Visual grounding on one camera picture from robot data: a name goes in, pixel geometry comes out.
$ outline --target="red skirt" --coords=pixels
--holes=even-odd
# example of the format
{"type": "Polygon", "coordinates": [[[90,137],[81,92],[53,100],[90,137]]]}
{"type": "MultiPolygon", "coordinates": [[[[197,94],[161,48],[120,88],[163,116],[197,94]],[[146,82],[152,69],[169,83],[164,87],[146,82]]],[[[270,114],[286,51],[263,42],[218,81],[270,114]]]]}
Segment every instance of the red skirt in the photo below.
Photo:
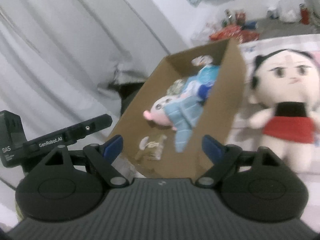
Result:
{"type": "Polygon", "coordinates": [[[314,126],[309,117],[274,116],[263,134],[297,143],[313,143],[314,126]]]}

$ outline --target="triangular cutout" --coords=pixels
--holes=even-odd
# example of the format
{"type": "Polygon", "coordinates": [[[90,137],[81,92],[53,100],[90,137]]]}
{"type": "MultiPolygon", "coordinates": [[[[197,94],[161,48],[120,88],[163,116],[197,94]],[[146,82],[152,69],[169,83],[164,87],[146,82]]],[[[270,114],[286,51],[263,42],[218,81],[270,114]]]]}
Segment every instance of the triangular cutout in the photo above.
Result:
{"type": "Polygon", "coordinates": [[[279,163],[277,163],[274,158],[270,155],[270,153],[264,153],[263,159],[262,159],[262,165],[263,166],[279,166],[279,163]]]}
{"type": "Polygon", "coordinates": [[[46,162],[45,165],[52,166],[52,165],[62,165],[63,164],[63,157],[60,152],[56,152],[50,160],[46,162]]]}

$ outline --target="plush toy eye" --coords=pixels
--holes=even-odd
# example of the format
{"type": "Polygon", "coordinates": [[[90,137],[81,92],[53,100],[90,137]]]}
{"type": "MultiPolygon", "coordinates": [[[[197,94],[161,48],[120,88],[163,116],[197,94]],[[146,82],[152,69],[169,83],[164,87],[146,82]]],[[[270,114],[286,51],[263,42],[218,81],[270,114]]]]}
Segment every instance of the plush toy eye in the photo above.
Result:
{"type": "Polygon", "coordinates": [[[308,74],[307,68],[310,68],[309,66],[306,65],[300,65],[296,67],[298,69],[298,74],[300,76],[305,76],[308,74]]]}
{"type": "Polygon", "coordinates": [[[277,78],[283,78],[285,76],[283,67],[276,67],[273,70],[277,78]]]}

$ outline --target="gray ridged panel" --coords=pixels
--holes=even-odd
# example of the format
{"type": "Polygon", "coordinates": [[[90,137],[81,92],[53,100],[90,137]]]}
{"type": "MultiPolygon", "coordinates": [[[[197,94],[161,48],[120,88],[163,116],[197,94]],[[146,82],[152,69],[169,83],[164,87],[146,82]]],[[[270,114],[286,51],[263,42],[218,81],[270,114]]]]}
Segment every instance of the gray ridged panel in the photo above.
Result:
{"type": "Polygon", "coordinates": [[[109,192],[90,214],[64,223],[23,220],[14,240],[311,240],[298,219],[264,224],[243,219],[216,193],[189,179],[136,179],[109,192]]]}

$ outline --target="doll's face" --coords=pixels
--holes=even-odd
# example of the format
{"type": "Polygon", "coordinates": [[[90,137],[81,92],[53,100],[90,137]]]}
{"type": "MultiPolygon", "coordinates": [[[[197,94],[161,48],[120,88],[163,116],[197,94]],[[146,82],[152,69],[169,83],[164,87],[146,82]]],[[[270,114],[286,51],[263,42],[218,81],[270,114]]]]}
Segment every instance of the doll's face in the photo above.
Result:
{"type": "Polygon", "coordinates": [[[280,102],[304,102],[308,109],[319,100],[320,80],[317,66],[308,57],[282,51],[266,59],[257,69],[258,85],[250,102],[273,107],[280,102]]]}

